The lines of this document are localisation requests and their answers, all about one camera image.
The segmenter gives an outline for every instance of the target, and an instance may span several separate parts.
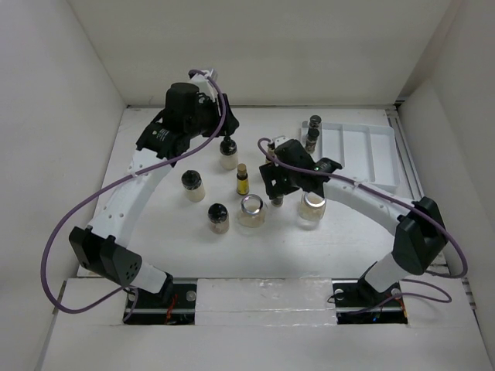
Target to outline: cable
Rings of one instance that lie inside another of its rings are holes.
[[[445,291],[442,288],[439,288],[438,286],[436,286],[434,284],[430,284],[430,283],[424,282],[424,281],[410,280],[410,279],[407,279],[407,278],[405,278],[404,280],[401,280],[401,281],[403,281],[403,282],[410,282],[412,284],[423,284],[424,286],[429,286],[430,288],[434,288],[437,291],[440,291],[442,294],[444,294],[447,297],[447,299],[433,298],[432,296],[423,295],[423,294],[416,294],[414,292],[402,292],[400,294],[394,294],[394,295],[390,296],[389,298],[386,298],[385,300],[381,301],[380,303],[378,303],[376,305],[373,305],[372,307],[360,309],[359,311],[346,311],[345,314],[346,315],[362,315],[363,313],[367,313],[367,312],[369,312],[369,311],[371,311],[371,310],[373,310],[375,308],[384,306],[389,301],[392,301],[392,300],[395,300],[395,299],[399,299],[399,298],[402,298],[404,296],[412,296],[414,298],[421,298],[421,299],[436,301],[438,303],[447,303],[447,304],[448,303],[452,303],[452,296],[450,296],[447,291]]]
[[[122,321],[125,323],[130,317],[132,316],[132,313],[136,309],[136,305],[138,304],[138,298],[139,298],[139,289],[138,288],[132,288],[134,291],[134,301],[132,302],[131,309],[129,309],[129,313],[122,319]]]
[[[268,138],[261,138],[261,139],[258,140],[258,148],[260,148],[260,151],[263,152],[263,155],[265,155],[270,161],[272,161],[275,164],[281,166],[282,168],[287,168],[287,169],[292,170],[292,171],[295,171],[295,172],[302,172],[304,174],[317,175],[317,176],[328,176],[331,179],[339,179],[339,180],[342,180],[344,182],[347,182],[347,183],[351,184],[352,186],[354,186],[356,184],[355,181],[353,181],[352,179],[347,178],[347,177],[342,176],[342,175],[338,175],[338,174],[324,174],[324,173],[321,173],[321,172],[315,172],[313,170],[307,170],[305,168],[296,168],[295,166],[287,165],[284,162],[281,162],[280,160],[278,160],[276,157],[273,157],[273,156],[269,155],[265,151],[265,149],[261,145],[261,143],[263,143],[264,141],[271,142],[271,140],[268,139]],[[357,184],[357,186],[359,188],[361,188],[363,191],[366,191],[366,192],[368,192],[368,193],[370,193],[370,194],[372,194],[372,195],[374,195],[376,197],[380,197],[382,199],[386,199],[387,201],[389,201],[391,203],[395,203],[395,204],[397,204],[399,206],[402,206],[402,207],[408,209],[409,211],[413,212],[414,214],[420,216],[424,220],[426,220],[429,223],[431,223],[454,246],[454,249],[456,249],[456,252],[459,255],[459,259],[461,260],[461,262],[463,264],[463,270],[461,271],[461,273],[454,274],[454,275],[451,275],[451,274],[440,274],[440,273],[436,273],[436,272],[433,272],[433,271],[426,271],[426,273],[429,273],[429,274],[431,274],[433,276],[443,277],[443,278],[462,278],[462,277],[464,277],[467,274],[467,270],[468,270],[467,260],[466,260],[466,257],[464,256],[464,253],[463,253],[463,251],[461,249],[461,246],[457,243],[456,239],[449,232],[447,232],[447,230],[440,223],[438,223],[436,220],[434,220],[433,218],[431,218],[429,215],[426,215],[422,211],[416,209],[415,207],[413,207],[411,205],[408,205],[407,203],[403,203],[402,201],[400,201],[398,199],[395,199],[395,198],[390,197],[388,195],[385,195],[385,194],[383,194],[381,192],[378,192],[375,189],[372,189],[370,187],[365,186],[364,184],[359,183],[359,184]]]
[[[203,76],[206,75],[206,73],[204,73],[201,70],[191,70],[191,71],[189,71],[189,74],[191,74],[191,73],[192,74],[199,74],[199,75],[203,75]],[[225,98],[224,98],[218,84],[211,77],[206,76],[206,78],[208,79],[210,84],[213,86],[213,88],[217,92],[218,97],[220,98],[220,103],[222,105],[222,113],[220,116],[220,122],[219,122],[217,128],[215,129],[215,131],[212,133],[212,135],[207,140],[205,140],[201,145],[192,149],[191,151],[188,151],[188,152],[184,153],[183,155],[177,156],[175,158],[171,158],[170,160],[166,160],[164,162],[160,162],[159,164],[149,166],[148,168],[144,168],[142,170],[139,170],[138,172],[136,172],[136,175],[142,175],[142,174],[145,174],[146,172],[151,172],[157,168],[167,166],[169,164],[172,164],[174,162],[178,162],[180,160],[183,160],[184,158],[192,156],[195,153],[197,153],[198,151],[201,151],[203,148],[205,148],[209,143],[211,143],[211,141],[213,139],[215,139],[215,137],[218,135],[218,133],[220,133],[222,126],[224,126],[225,118],[227,117],[227,105],[226,105]],[[52,233],[49,235],[48,241],[46,241],[45,249],[43,250],[43,255],[41,258],[41,269],[40,269],[41,285],[43,287],[43,291],[45,292],[45,295],[48,298],[48,300],[50,300],[51,303],[53,305],[55,305],[55,308],[57,308],[59,311],[63,311],[64,313],[69,313],[72,315],[75,315],[78,313],[83,313],[85,311],[89,311],[90,309],[96,307],[102,301],[107,300],[109,297],[111,297],[111,296],[117,294],[119,291],[123,290],[123,288],[117,288],[117,289],[113,290],[112,292],[110,292],[109,294],[106,294],[104,297],[96,300],[93,304],[90,304],[90,305],[83,307],[83,308],[78,308],[78,309],[68,308],[68,307],[62,305],[56,299],[56,297],[53,295],[52,291],[50,290],[50,287],[48,285],[48,277],[46,276],[46,266],[48,264],[48,256],[50,255],[50,249],[52,248],[53,241],[55,240],[56,235],[60,232],[60,230],[62,229],[62,226],[66,223],[66,221],[73,214],[75,214],[76,211],[78,211],[82,207],[86,206],[88,203],[90,203],[91,201],[96,199],[99,195],[102,195],[103,193],[109,191],[110,189],[113,189],[113,188],[119,186],[120,184],[125,183],[128,180],[131,180],[132,177],[133,177],[133,175],[126,175],[125,177],[120,178],[119,180],[116,180],[115,182],[103,187],[102,189],[93,193],[91,196],[89,196],[85,200],[83,200],[80,203],[78,203],[77,205],[75,205],[74,208],[69,210],[69,212],[63,216],[63,218],[58,222],[58,224],[53,229]]]

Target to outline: small brown bottle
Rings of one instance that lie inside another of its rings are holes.
[[[237,166],[237,193],[246,196],[249,193],[248,169],[245,164]]]

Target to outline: yellow label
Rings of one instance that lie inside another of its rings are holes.
[[[247,179],[237,180],[237,193],[244,196],[249,193],[249,181]]]

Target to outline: table top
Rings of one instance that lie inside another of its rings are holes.
[[[157,111],[126,110],[104,184],[127,168],[133,143]],[[234,136],[240,160],[247,164],[252,192],[265,200],[257,170],[264,161],[255,147],[258,138],[280,134],[297,138],[301,121],[312,114],[327,122],[388,124],[385,112],[378,109],[242,108],[234,109],[234,114],[241,123]],[[281,209],[270,208],[265,225],[252,234],[235,220],[227,234],[212,234],[207,229],[207,207],[222,202],[235,214],[240,202],[235,172],[225,172],[218,164],[218,142],[180,162],[162,181],[129,248],[176,277],[287,278],[277,280],[284,285],[282,299],[297,299],[299,306],[280,311],[278,303],[267,305],[265,296],[252,291],[256,286],[252,280],[234,280],[232,286],[230,280],[202,279],[197,300],[203,304],[196,303],[196,325],[128,326],[121,322],[125,294],[119,293],[86,313],[56,315],[43,370],[491,370],[460,280],[421,277],[447,290],[453,303],[405,298],[407,325],[336,325],[335,308],[320,303],[326,290],[318,280],[326,286],[331,281],[314,277],[359,277],[393,243],[383,228],[339,203],[327,205],[316,230],[297,224],[298,192],[286,197]],[[204,179],[207,197],[201,203],[190,203],[182,194],[179,178],[188,168],[198,170]],[[411,197],[403,168],[397,194]],[[108,197],[99,199],[96,212]],[[81,268],[79,275],[86,277],[87,272]],[[104,279],[70,279],[63,303],[79,308],[115,287]],[[414,284],[401,287],[433,294]],[[259,304],[253,304],[253,298]]]
[[[135,142],[159,109],[127,109],[115,139],[104,185],[120,178],[131,161]],[[261,137],[300,138],[301,123],[313,114],[325,122],[388,125],[380,109],[234,108],[241,126],[233,139],[239,162],[247,165],[251,193],[268,201],[258,167],[265,158],[257,148]],[[195,138],[191,147],[204,138]],[[130,250],[174,277],[359,277],[393,246],[394,238],[381,226],[339,203],[329,201],[316,230],[307,230],[297,214],[301,192],[285,197],[280,209],[270,207],[265,224],[248,229],[236,221],[241,196],[236,172],[219,164],[215,139],[199,154],[181,162],[156,188],[136,223]],[[192,203],[183,195],[181,175],[195,169],[203,178],[206,197]],[[411,197],[404,169],[397,194]],[[98,213],[110,193],[100,197]],[[223,203],[230,213],[230,230],[216,235],[208,229],[207,210]],[[88,275],[83,268],[80,277]]]

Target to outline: robotic arm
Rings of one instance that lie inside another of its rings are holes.
[[[286,137],[275,138],[275,156],[286,165],[330,174],[342,166],[328,158],[314,162],[311,155],[299,141]],[[275,163],[260,167],[266,193],[270,199],[288,195],[299,188],[305,192],[314,192],[355,209],[382,225],[395,237],[394,248],[383,259],[374,263],[361,276],[356,293],[371,305],[386,298],[391,287],[408,275],[425,273],[428,266],[446,245],[446,238],[436,228],[408,209],[378,199],[361,188],[349,185],[339,179],[328,176],[315,176],[283,168]],[[368,188],[382,190],[366,184]],[[444,226],[436,203],[423,197],[416,202],[400,199],[433,218]]]
[[[165,108],[146,127],[136,143],[127,173],[175,158],[189,149],[191,139],[198,135],[209,137],[219,121],[220,100],[215,96],[207,77],[216,78],[214,70],[195,74],[189,83],[174,83],[166,93]],[[232,135],[239,122],[232,114],[224,94],[227,116],[219,135]],[[127,250],[135,223],[156,186],[172,170],[175,163],[153,172],[134,176],[117,187],[103,211],[83,230],[74,227],[70,244],[80,265],[110,281],[128,287],[141,288],[163,305],[170,301],[172,276],[140,255]]]

